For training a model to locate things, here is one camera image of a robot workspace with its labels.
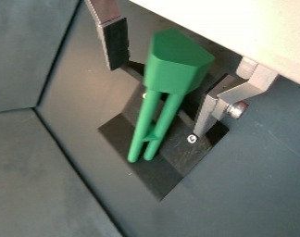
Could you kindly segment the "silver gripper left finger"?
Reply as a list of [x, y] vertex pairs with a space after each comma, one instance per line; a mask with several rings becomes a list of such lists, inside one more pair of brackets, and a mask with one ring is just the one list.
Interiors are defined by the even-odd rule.
[[103, 46], [110, 70], [129, 61], [127, 22], [121, 16], [117, 0], [85, 0]]

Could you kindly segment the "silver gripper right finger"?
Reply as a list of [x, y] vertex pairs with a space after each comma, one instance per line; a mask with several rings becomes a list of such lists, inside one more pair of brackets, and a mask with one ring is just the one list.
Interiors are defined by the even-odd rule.
[[194, 121], [196, 137], [202, 137], [225, 115], [238, 119], [248, 108], [244, 100], [266, 92], [278, 77], [276, 71], [246, 57], [236, 73], [236, 77], [226, 74], [208, 92]]

